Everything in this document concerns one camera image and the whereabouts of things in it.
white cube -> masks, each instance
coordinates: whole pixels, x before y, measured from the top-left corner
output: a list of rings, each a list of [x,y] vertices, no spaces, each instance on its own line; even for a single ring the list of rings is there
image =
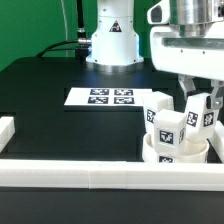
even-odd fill
[[[161,110],[154,119],[154,148],[164,156],[178,156],[185,147],[186,115]]]
[[[188,97],[185,109],[186,138],[191,142],[211,138],[214,133],[219,110],[207,108],[207,97],[209,96],[208,93],[201,93]]]
[[[162,92],[153,92],[143,98],[145,129],[154,133],[154,117],[162,109],[174,110],[173,97]]]

green backdrop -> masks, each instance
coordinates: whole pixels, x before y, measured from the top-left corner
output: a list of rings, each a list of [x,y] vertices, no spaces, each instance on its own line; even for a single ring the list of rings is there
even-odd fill
[[[76,38],[76,1],[64,0],[69,39]],[[140,54],[150,57],[148,9],[157,0],[135,0],[134,28],[140,36]],[[97,0],[83,0],[85,26],[91,36],[97,26]],[[0,0],[0,70],[20,57],[35,56],[45,47],[65,40],[61,0]],[[65,56],[50,53],[46,56]]]

white cup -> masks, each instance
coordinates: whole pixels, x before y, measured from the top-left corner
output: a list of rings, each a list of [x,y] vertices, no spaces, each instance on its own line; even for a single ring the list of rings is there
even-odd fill
[[[186,140],[185,149],[180,155],[170,157],[166,154],[156,153],[152,147],[152,136],[147,133],[143,138],[142,158],[149,163],[206,163],[209,150],[207,140],[193,143]]]

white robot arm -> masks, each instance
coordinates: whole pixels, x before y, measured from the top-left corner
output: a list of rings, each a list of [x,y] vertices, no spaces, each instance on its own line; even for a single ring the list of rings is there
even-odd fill
[[[194,77],[211,79],[208,109],[223,107],[224,1],[162,0],[148,11],[152,61],[157,70],[177,73],[187,99]],[[210,142],[224,161],[224,127],[217,122]]]

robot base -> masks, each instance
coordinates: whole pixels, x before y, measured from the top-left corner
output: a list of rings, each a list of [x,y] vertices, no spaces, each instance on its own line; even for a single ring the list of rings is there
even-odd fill
[[[95,62],[86,62],[87,68],[95,69],[102,72],[107,73],[125,73],[130,71],[136,71],[140,70],[143,67],[143,59],[139,60],[139,62],[136,62],[135,64],[130,65],[101,65],[97,64]]]

